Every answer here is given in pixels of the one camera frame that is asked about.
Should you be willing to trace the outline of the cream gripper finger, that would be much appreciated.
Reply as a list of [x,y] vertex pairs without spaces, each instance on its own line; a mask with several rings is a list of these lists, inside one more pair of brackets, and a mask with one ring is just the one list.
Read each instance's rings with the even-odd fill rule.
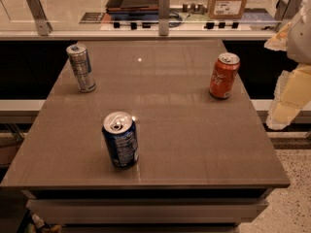
[[311,66],[298,64],[291,72],[283,71],[275,86],[266,125],[272,130],[284,129],[310,101]]
[[268,50],[286,51],[290,26],[289,22],[285,24],[273,37],[264,43],[264,47]]

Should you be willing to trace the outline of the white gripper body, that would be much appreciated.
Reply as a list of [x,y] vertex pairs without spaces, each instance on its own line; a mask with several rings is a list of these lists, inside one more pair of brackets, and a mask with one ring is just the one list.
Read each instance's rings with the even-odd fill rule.
[[297,63],[311,64],[311,0],[293,17],[287,47],[288,58]]

